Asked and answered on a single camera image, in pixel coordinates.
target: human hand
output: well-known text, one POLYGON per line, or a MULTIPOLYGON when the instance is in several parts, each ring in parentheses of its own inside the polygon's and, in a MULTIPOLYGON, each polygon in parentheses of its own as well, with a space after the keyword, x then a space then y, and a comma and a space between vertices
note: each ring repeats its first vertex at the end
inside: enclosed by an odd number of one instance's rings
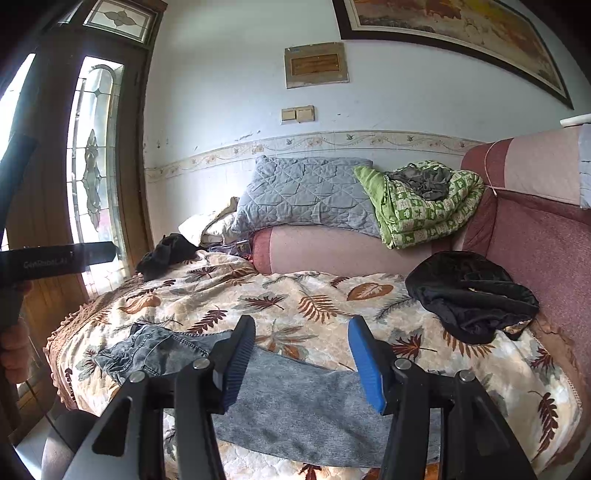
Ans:
MULTIPOLYGON (((31 291, 31 282, 24 282, 17 288, 27 294, 31 291)), ((10 383, 23 383, 29 377, 29 360, 31 349, 29 329, 24 319, 20 318, 16 325, 7 328, 0 335, 0 364, 5 368, 6 378, 10 383)))

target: transom window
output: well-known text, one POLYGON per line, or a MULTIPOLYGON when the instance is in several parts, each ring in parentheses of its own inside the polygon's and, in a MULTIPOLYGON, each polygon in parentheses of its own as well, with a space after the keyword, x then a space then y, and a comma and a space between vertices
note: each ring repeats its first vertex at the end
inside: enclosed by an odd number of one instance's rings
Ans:
POLYGON ((117 0, 99 0, 84 25, 133 38, 145 43, 154 14, 117 0))

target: metal bolt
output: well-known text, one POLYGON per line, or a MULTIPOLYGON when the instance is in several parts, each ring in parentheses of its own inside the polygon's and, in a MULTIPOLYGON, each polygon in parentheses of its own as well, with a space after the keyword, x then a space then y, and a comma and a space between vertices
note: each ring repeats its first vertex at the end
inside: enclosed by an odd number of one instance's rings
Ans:
POLYGON ((394 366, 399 370, 408 370, 412 365, 412 362, 405 358, 399 358, 394 362, 394 366))
POLYGON ((146 378, 146 374, 138 370, 129 376, 129 381, 132 383, 140 383, 144 378, 146 378))
POLYGON ((209 367, 210 363, 211 362, 207 358, 197 358, 197 360, 193 362, 193 368, 195 370, 201 370, 203 368, 209 367))
POLYGON ((474 372, 472 370, 461 370, 460 371, 460 380, 462 380, 463 382, 471 382, 472 380, 474 380, 476 378, 476 375, 474 375, 474 372))

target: pink sofa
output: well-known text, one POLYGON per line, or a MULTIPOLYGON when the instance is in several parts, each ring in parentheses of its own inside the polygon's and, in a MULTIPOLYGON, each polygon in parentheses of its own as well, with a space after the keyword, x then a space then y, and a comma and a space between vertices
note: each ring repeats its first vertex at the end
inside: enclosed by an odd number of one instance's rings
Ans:
POLYGON ((479 173, 494 191, 486 189, 454 237, 397 251, 361 233, 284 225, 257 232, 255 266, 265 274, 405 275, 445 249, 477 252, 501 265, 540 301, 531 328, 584 404, 576 438, 556 459, 566 463, 588 428, 591 407, 591 210, 579 206, 579 127, 480 145, 462 168, 479 173))

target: leaf-patterned bedspread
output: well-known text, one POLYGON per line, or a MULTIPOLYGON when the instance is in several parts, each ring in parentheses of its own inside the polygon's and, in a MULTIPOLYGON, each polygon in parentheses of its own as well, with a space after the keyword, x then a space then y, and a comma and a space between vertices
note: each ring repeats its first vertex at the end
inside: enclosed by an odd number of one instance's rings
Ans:
MULTIPOLYGON (((165 278, 127 283, 104 304, 64 322, 46 349, 66 403, 97 415, 118 386, 101 374, 92 355, 125 339, 134 322, 211 333, 233 328, 243 313, 256 320, 259 346, 330 369, 355 369, 347 341, 353 314, 362 315, 375 337, 389 342, 398 356, 425 370, 454 375, 472 369, 536 472, 568 444, 581 415, 569 379, 529 331, 518 342, 497 333, 488 345, 466 345, 409 298, 400 276, 346 278, 312 271, 265 276, 242 258, 199 251, 165 278)), ((174 419, 166 415, 164 437, 172 478, 174 419)), ((220 453, 229 479, 375 476, 375 469, 303 466, 226 442, 220 442, 220 453)))

